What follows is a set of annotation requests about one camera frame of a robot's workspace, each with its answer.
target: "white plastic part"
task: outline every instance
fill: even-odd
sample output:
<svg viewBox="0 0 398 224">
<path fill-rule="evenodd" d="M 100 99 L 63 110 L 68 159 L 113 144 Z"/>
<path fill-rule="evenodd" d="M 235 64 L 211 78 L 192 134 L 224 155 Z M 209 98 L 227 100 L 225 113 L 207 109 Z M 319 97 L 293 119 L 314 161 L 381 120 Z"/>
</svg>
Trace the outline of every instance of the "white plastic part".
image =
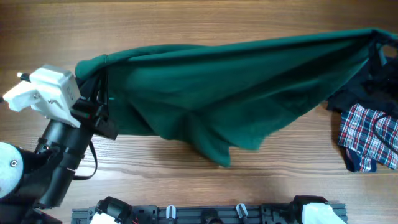
<svg viewBox="0 0 398 224">
<path fill-rule="evenodd" d="M 118 224 L 114 218 L 105 213 L 95 213 L 90 224 Z"/>
<path fill-rule="evenodd" d="M 20 112 L 31 106 L 46 118 L 80 127 L 80 122 L 70 114 L 70 109 L 80 97 L 71 71 L 43 65 L 30 74 L 29 79 L 30 82 L 21 81 L 3 96 L 10 109 Z"/>
<path fill-rule="evenodd" d="M 330 205 L 310 203 L 303 207 L 303 224 L 345 224 Z"/>
</svg>

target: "plaid shirt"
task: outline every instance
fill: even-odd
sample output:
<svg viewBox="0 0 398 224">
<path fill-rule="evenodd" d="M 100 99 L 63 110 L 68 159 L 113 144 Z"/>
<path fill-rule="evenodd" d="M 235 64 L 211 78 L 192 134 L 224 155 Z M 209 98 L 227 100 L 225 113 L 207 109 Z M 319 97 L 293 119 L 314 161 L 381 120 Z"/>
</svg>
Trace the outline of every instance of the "plaid shirt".
<svg viewBox="0 0 398 224">
<path fill-rule="evenodd" d="M 371 161 L 375 160 L 391 169 L 397 168 L 398 155 L 386 147 L 373 133 L 373 126 L 394 149 L 398 148 L 398 124 L 390 116 L 376 119 L 383 112 L 365 109 L 356 104 L 341 114 L 338 145 L 356 152 L 359 156 L 359 171 L 369 172 Z"/>
</svg>

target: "screw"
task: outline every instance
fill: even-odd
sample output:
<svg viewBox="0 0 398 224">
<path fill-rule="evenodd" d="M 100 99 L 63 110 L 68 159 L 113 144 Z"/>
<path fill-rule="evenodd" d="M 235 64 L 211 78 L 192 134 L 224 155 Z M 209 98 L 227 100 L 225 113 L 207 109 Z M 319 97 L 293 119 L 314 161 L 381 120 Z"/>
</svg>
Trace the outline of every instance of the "screw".
<svg viewBox="0 0 398 224">
<path fill-rule="evenodd" d="M 10 162 L 10 166 L 15 167 L 17 165 L 17 161 L 13 160 Z"/>
</svg>

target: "green towel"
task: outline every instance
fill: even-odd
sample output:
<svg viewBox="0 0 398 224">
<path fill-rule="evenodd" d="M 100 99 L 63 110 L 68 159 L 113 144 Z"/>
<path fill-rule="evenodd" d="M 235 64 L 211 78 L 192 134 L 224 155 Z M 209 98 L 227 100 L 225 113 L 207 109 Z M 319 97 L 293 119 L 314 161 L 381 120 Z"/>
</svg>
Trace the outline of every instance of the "green towel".
<svg viewBox="0 0 398 224">
<path fill-rule="evenodd" d="M 229 147 L 256 150 L 270 133 L 344 85 L 392 39 L 377 29 L 221 46 L 156 45 L 79 62 L 108 73 L 109 115 L 120 134 L 192 144 L 229 166 Z"/>
</svg>

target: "tabletop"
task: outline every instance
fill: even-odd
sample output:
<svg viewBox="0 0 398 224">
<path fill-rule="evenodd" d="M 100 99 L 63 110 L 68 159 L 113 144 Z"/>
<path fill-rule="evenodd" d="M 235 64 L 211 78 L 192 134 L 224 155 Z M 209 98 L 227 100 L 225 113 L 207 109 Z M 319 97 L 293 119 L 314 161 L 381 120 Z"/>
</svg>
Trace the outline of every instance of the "tabletop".
<svg viewBox="0 0 398 224">
<path fill-rule="evenodd" d="M 39 1 L 0 2 L 0 93 L 17 72 L 42 64 L 73 70 L 101 54 L 157 44 L 221 45 L 336 30 L 378 27 L 398 32 L 395 0 Z M 48 120 L 0 105 L 0 141 L 34 149 Z M 256 152 L 231 148 L 220 167 L 189 145 L 157 136 L 94 137 L 96 175 L 72 182 L 60 207 L 45 212 L 65 223 L 73 208 L 107 196 L 131 205 L 199 206 L 290 202 L 319 195 L 347 204 L 349 223 L 396 223 L 398 174 L 346 170 L 336 145 L 340 115 L 314 108 L 271 134 Z M 78 174 L 95 166 L 89 151 Z"/>
</svg>

